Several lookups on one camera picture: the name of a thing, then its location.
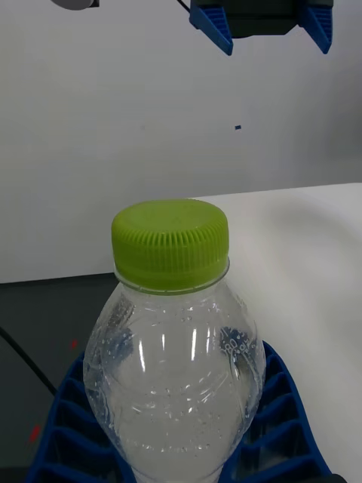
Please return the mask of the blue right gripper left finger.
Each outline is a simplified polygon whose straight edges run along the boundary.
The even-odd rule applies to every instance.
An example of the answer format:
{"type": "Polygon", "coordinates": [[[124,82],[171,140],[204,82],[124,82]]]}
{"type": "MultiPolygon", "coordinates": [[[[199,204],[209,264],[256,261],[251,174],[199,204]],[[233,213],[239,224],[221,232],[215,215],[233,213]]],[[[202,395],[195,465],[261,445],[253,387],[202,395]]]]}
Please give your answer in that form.
{"type": "Polygon", "coordinates": [[[57,390],[27,482],[135,482],[91,410],[83,355],[57,390]]]}

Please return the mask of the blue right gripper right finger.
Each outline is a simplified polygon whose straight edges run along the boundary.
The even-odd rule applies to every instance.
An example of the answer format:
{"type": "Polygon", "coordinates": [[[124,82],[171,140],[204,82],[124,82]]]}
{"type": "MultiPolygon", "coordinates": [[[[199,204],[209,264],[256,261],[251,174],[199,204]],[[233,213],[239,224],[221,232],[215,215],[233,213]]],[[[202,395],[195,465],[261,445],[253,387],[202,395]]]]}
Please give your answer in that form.
{"type": "Polygon", "coordinates": [[[225,464],[227,482],[304,482],[331,474],[312,434],[299,392],[267,343],[262,398],[250,428],[225,464]]]}

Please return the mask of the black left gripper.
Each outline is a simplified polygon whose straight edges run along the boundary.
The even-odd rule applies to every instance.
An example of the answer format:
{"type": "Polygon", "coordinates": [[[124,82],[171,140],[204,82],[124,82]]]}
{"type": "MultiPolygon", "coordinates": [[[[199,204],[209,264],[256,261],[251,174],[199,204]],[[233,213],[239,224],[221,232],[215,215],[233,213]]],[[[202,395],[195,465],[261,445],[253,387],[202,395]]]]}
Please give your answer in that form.
{"type": "Polygon", "coordinates": [[[227,56],[233,38],[285,35],[303,28],[327,54],[333,42],[333,1],[190,1],[189,22],[227,56]]]}

